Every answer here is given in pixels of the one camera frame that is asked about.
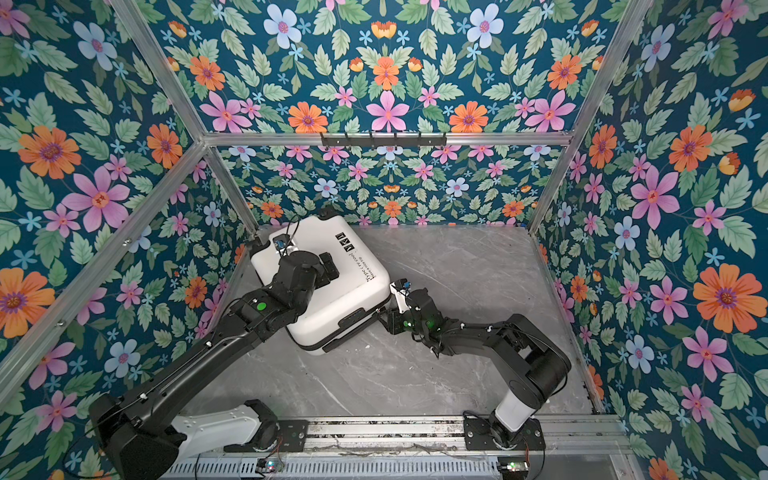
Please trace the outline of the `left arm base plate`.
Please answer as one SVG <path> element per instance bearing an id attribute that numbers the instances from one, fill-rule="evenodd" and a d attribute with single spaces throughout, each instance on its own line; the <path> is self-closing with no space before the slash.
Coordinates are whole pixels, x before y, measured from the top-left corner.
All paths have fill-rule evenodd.
<path id="1" fill-rule="evenodd" d="M 297 453 L 308 438 L 307 420 L 268 420 L 245 444 L 227 445 L 227 453 Z"/>

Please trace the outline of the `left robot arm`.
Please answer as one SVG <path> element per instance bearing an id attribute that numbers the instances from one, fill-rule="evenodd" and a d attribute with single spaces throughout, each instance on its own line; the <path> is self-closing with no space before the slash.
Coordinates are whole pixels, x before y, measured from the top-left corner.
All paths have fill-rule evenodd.
<path id="1" fill-rule="evenodd" d="M 180 457 L 188 435 L 172 422 L 205 386 L 240 357 L 296 322 L 316 289 L 340 276 L 333 256 L 297 250 L 272 281 L 236 299 L 200 342 L 159 374 L 89 408 L 95 438 L 123 479 L 158 479 Z"/>

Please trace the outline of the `white hard-shell suitcase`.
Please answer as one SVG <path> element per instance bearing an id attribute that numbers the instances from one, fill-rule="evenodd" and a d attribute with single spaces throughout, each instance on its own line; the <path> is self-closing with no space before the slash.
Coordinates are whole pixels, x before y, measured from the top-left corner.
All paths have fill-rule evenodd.
<path id="1" fill-rule="evenodd" d="M 312 355 L 323 355 L 375 321 L 375 315 L 390 299 L 390 276 L 340 214 L 325 208 L 274 231 L 255 247 L 250 262 L 264 283 L 278 271 L 280 256 L 271 239 L 280 233 L 293 235 L 293 252 L 329 252 L 340 272 L 338 279 L 315 289 L 307 311 L 287 326 L 294 343 Z"/>

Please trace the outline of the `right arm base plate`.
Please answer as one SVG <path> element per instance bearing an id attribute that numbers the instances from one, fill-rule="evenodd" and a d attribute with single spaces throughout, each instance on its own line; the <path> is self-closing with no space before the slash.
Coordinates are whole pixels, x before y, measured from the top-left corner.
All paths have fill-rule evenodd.
<path id="1" fill-rule="evenodd" d="M 494 414 L 462 413 L 465 448 L 469 451 L 544 451 L 546 443 L 538 419 L 529 418 L 517 430 L 505 427 Z"/>

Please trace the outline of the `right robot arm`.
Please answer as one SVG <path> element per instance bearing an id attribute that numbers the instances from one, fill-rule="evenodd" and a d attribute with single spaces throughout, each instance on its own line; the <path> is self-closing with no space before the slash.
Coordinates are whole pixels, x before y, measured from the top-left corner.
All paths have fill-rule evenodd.
<path id="1" fill-rule="evenodd" d="M 488 324 L 450 318 L 437 308 L 427 289 L 412 290 L 408 281 L 392 283 L 390 295 L 382 320 L 387 332 L 409 333 L 437 358 L 472 355 L 495 366 L 507 392 L 485 426 L 497 446 L 515 446 L 526 422 L 567 384 L 570 359 L 524 315 Z"/>

